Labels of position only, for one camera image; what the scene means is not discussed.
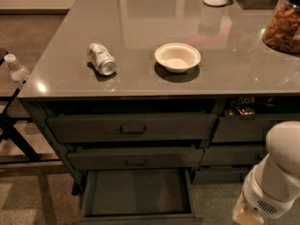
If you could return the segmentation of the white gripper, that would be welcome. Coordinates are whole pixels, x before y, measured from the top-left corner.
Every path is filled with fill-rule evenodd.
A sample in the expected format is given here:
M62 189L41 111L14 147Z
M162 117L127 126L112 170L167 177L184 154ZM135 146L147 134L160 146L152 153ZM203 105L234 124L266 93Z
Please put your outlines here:
M276 219L287 213L299 196L299 166L267 155L247 175L243 193L232 210L232 221L263 225L263 218Z

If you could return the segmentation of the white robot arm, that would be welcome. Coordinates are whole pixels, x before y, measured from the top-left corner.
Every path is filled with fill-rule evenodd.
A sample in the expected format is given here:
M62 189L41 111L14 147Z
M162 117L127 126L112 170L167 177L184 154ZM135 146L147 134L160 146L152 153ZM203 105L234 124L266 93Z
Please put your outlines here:
M300 196L300 122L273 126L266 135L267 155L247 174L232 211L238 225L263 225L280 218Z

